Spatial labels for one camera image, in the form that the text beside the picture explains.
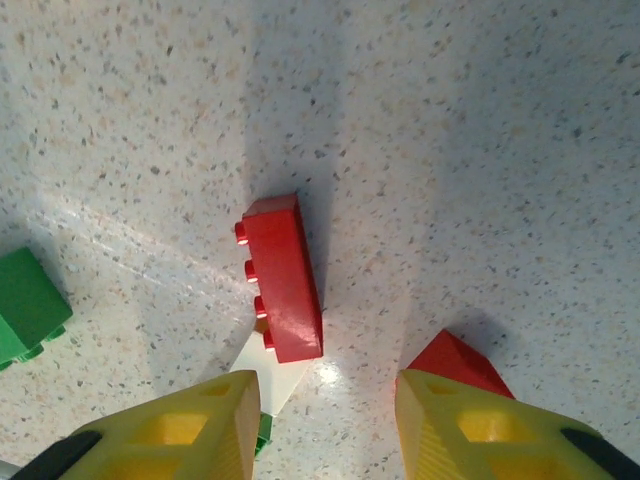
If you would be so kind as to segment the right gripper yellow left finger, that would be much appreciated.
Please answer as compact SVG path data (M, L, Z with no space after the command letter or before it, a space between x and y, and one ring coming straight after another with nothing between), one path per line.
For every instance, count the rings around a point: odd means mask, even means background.
M65 479L251 479L257 373L239 370L80 428L101 439Z

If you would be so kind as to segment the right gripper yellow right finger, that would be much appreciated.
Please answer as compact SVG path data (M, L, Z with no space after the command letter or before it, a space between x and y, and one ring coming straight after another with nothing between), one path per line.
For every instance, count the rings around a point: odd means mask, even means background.
M420 370L399 372L409 479L625 479L628 458L572 418Z

